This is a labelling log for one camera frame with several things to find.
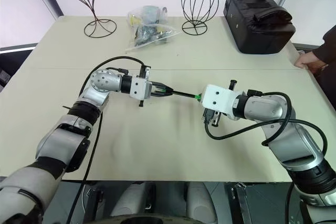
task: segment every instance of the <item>sleeve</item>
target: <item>sleeve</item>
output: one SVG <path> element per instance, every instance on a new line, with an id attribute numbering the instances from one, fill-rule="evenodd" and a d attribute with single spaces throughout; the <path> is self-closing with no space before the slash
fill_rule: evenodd
<path id="1" fill-rule="evenodd" d="M 323 62 L 330 64 L 336 61 L 336 26 L 323 37 L 324 44 L 313 50 L 313 53 Z"/>

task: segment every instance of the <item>person's hand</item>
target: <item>person's hand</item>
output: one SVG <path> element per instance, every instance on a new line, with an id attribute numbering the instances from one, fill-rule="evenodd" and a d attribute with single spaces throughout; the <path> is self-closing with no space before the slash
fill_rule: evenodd
<path id="1" fill-rule="evenodd" d="M 295 66 L 299 68 L 305 68 L 309 63 L 319 61 L 320 59 L 316 57 L 313 52 L 308 52 L 306 54 L 301 54 L 299 59 L 295 62 Z"/>
<path id="2" fill-rule="evenodd" d="M 325 65 L 327 64 L 317 58 L 313 52 L 301 54 L 299 59 L 295 62 L 295 66 L 299 68 L 305 68 L 305 66 L 307 66 L 312 73 L 317 72 L 317 70 L 321 69 Z"/>

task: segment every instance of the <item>black bag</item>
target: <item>black bag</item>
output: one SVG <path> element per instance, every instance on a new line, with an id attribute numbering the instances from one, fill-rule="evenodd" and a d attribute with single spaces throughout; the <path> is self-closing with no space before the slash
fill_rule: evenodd
<path id="1" fill-rule="evenodd" d="M 292 16 L 274 0 L 226 0 L 224 16 L 245 54 L 279 52 L 295 32 Z"/>

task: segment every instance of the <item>white table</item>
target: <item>white table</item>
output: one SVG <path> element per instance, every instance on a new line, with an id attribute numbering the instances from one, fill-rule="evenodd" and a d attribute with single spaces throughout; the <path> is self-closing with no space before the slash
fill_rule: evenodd
<path id="1" fill-rule="evenodd" d="M 61 106 L 71 106 L 76 100 L 90 69 L 108 57 L 121 54 L 118 53 L 118 50 L 121 52 L 118 45 L 129 39 L 125 35 L 127 27 L 123 26 L 123 18 L 113 19 L 118 24 L 113 37 L 88 39 L 81 34 L 82 27 L 79 25 L 85 24 L 87 17 L 61 18 L 0 93 L 0 176 L 8 176 L 34 161 L 38 142 L 67 112 Z M 63 26 L 65 20 L 70 28 Z M 182 23 L 183 19 L 174 18 L 176 24 L 178 20 Z M 329 139 L 327 159 L 336 167 L 336 157 L 332 155 L 336 150 L 335 111 L 308 71 L 291 65 L 288 57 L 291 56 L 292 60 L 296 57 L 291 43 L 276 55 L 243 55 L 236 51 L 226 29 L 221 18 L 210 22 L 208 32 L 202 35 L 204 40 L 215 43 L 221 36 L 222 41 L 208 49 L 207 57 L 195 50 L 195 47 L 201 50 L 205 46 L 200 45 L 202 36 L 185 34 L 176 36 L 169 44 L 143 48 L 131 55 L 139 54 L 138 58 L 152 66 L 151 80 L 163 82 L 179 91 L 200 93 L 209 83 L 227 87 L 230 79 L 236 79 L 237 90 L 287 93 L 297 118 L 314 123 L 325 132 Z M 75 45 L 72 46 L 68 35 L 76 33 L 78 37 L 72 38 Z M 57 46 L 53 46 L 55 40 L 58 41 Z M 187 42 L 181 53 L 175 44 L 184 44 L 183 41 Z M 100 47 L 96 48 L 93 56 L 90 54 L 94 52 L 91 47 L 97 47 L 97 44 Z M 225 54 L 224 48 L 229 48 L 230 53 Z M 170 52 L 175 52 L 184 60 L 174 62 L 173 59 L 178 57 L 172 59 Z M 139 68 L 126 61 L 113 65 Z M 201 120 L 203 108 L 196 100 L 178 96 L 153 97 L 145 101 L 143 108 L 138 104 L 126 94 L 111 94 L 88 179 L 290 181 L 272 152 L 261 146 L 265 139 L 261 129 L 216 141 L 204 131 Z M 253 122 L 247 120 L 234 122 L 222 117 L 220 127 L 212 127 L 211 130 L 213 134 L 222 135 L 251 124 Z M 83 178 L 96 130 L 97 124 L 83 165 L 76 172 L 66 174 L 64 179 Z M 310 132 L 320 144 L 318 135 Z"/>

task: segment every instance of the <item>person's arm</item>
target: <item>person's arm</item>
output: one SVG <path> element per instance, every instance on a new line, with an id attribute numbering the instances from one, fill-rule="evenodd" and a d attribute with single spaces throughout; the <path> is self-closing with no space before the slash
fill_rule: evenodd
<path id="1" fill-rule="evenodd" d="M 317 58 L 313 52 L 308 52 L 300 55 L 299 59 L 295 62 L 295 66 L 305 68 L 308 64 L 313 64 L 313 62 L 318 64 L 320 68 L 326 65 L 326 63 Z"/>
<path id="2" fill-rule="evenodd" d="M 336 60 L 336 26 L 324 35 L 323 40 L 324 44 L 312 52 L 321 61 L 330 64 Z"/>

